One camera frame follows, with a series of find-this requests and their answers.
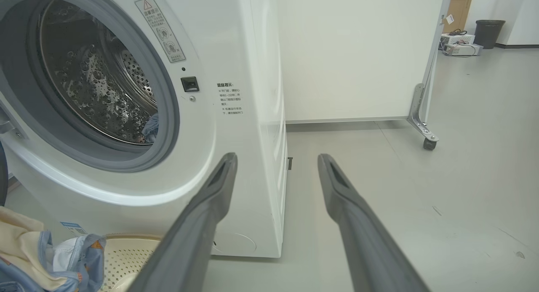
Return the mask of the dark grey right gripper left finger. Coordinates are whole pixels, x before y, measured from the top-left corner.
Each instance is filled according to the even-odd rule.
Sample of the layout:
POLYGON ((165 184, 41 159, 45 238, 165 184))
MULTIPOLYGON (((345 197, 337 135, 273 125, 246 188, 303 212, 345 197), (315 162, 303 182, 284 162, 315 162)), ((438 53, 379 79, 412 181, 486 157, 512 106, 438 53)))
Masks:
POLYGON ((224 154, 128 292, 202 292, 216 227, 229 211, 236 174, 237 155, 224 154))

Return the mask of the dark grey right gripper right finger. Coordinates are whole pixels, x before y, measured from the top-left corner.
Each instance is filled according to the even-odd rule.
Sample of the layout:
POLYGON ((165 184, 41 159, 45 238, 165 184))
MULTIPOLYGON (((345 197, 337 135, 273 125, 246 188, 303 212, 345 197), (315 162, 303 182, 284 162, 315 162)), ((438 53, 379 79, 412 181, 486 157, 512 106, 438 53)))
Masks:
POLYGON ((318 156, 318 175, 326 210, 342 236, 354 292, 430 292, 331 155, 318 156))

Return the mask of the cream garment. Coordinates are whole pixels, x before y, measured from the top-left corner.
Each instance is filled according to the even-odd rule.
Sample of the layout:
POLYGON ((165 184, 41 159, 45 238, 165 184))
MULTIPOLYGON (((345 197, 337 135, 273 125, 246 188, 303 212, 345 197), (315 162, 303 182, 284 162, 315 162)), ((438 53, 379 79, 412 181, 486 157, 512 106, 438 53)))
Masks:
POLYGON ((0 206, 0 263, 16 267, 38 287, 56 291, 67 280, 52 276, 39 260, 38 242, 44 230, 40 221, 0 206))

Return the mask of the black glass washing machine door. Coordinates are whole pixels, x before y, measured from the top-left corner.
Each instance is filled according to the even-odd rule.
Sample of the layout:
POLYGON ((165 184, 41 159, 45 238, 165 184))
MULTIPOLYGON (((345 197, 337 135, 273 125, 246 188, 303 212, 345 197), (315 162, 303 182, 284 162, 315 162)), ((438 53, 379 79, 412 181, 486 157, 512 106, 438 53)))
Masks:
POLYGON ((8 194, 8 164, 5 155, 5 150, 0 142, 0 206, 5 206, 7 194, 8 194))

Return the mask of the cream perforated laundry basket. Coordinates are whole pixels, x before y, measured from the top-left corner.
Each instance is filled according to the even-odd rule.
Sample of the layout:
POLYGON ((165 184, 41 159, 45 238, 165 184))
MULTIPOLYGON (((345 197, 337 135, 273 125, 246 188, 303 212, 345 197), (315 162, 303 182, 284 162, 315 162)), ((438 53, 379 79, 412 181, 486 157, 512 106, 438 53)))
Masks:
POLYGON ((104 282, 98 292, 127 292, 159 243, 151 235, 109 235, 104 248, 104 282))

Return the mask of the white washing machine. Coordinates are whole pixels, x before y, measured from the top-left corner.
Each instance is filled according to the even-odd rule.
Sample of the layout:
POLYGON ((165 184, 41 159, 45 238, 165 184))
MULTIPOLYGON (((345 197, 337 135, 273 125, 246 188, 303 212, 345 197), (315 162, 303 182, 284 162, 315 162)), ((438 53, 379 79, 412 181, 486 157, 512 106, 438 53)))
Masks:
POLYGON ((155 0, 186 60, 169 62, 137 0, 0 0, 0 135, 8 168, 58 222, 163 236, 224 154, 237 155, 217 231, 282 253, 287 142, 277 0, 155 0), (182 77, 200 91, 186 93, 182 77), (222 115, 217 83, 245 111, 222 115), (154 143, 142 129, 158 113, 154 143))

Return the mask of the grey metal door hinge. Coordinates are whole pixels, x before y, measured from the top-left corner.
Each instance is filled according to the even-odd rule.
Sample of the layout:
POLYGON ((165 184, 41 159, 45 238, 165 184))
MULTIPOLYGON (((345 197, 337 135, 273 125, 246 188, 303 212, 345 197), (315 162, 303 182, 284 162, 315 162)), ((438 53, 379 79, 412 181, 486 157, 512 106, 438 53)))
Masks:
POLYGON ((0 107, 0 135, 14 134, 17 138, 25 138, 19 129, 19 124, 10 118, 7 112, 0 107))

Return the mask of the round filter cover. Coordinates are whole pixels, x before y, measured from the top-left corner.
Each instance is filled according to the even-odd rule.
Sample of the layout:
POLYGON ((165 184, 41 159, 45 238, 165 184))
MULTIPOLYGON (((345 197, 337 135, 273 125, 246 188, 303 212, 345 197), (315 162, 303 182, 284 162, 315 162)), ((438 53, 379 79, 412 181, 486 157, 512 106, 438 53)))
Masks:
POLYGON ((251 256, 255 251, 256 244, 245 235, 231 232, 215 232, 212 255, 251 256))

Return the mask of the blue energy label sticker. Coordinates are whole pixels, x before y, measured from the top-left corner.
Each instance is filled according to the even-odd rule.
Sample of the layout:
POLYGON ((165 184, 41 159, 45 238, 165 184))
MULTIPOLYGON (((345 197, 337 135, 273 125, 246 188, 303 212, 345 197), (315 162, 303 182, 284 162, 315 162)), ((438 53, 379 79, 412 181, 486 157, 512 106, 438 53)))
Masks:
POLYGON ((79 224, 77 223, 69 223, 69 222, 60 222, 68 231, 70 231, 75 236, 83 236, 87 235, 88 233, 83 229, 79 224))

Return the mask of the grey metal caster leg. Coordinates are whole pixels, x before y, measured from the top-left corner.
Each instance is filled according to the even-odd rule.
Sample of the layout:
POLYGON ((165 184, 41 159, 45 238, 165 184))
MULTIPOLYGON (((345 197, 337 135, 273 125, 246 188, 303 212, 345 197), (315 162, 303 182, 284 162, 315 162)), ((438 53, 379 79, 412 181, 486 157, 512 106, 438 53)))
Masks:
POLYGON ((451 0, 442 0, 437 26, 430 44, 429 60, 427 62, 423 81, 414 88, 410 112, 407 117, 407 122, 424 137, 423 149, 427 151, 433 151, 439 141, 439 137, 431 131, 427 126, 426 121, 430 109, 438 46, 443 31, 443 21, 447 16, 450 1, 451 0))

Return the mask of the white partition board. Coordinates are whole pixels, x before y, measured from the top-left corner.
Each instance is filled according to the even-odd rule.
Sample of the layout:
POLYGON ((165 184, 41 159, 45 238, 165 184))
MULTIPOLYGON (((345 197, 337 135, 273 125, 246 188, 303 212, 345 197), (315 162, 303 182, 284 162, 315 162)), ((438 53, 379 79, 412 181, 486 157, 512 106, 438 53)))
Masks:
POLYGON ((286 121, 406 118, 444 0, 277 0, 286 121))

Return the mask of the grey warning sticker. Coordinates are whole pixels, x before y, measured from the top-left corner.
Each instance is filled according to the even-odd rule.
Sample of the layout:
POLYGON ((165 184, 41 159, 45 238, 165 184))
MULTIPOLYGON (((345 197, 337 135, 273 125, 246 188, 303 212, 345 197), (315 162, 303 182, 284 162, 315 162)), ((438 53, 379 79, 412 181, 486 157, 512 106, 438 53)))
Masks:
POLYGON ((162 46, 169 62, 186 60, 179 41, 174 35, 166 17, 155 0, 137 0, 135 5, 140 10, 147 24, 151 27, 162 46))

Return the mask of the white device box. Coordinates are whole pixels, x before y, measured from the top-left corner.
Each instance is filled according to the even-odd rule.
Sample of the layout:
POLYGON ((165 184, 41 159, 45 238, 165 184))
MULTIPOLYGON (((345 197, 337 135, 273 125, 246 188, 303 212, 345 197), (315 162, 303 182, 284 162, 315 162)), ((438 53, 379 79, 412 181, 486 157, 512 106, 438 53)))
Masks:
POLYGON ((446 44, 442 49, 445 56, 470 57, 480 56, 483 51, 483 46, 474 43, 467 44, 446 44))

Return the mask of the black trash bin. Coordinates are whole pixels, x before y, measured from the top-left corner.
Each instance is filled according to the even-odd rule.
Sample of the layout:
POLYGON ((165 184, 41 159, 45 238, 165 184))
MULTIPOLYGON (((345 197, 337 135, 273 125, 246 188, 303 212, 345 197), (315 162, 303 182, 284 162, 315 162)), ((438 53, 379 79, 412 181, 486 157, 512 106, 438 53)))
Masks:
POLYGON ((504 20, 477 20, 474 44, 493 49, 505 23, 504 20))

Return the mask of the brown cardboard box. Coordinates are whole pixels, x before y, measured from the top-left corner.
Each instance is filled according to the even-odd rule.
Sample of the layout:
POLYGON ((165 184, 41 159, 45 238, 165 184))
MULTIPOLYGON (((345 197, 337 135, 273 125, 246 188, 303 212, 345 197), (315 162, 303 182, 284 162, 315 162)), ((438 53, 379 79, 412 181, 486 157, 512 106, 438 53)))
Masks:
POLYGON ((451 20, 443 20, 443 33, 450 33, 456 29, 460 29, 461 31, 464 30, 471 1, 472 0, 450 1, 447 11, 447 18, 453 19, 453 22, 449 23, 451 20))

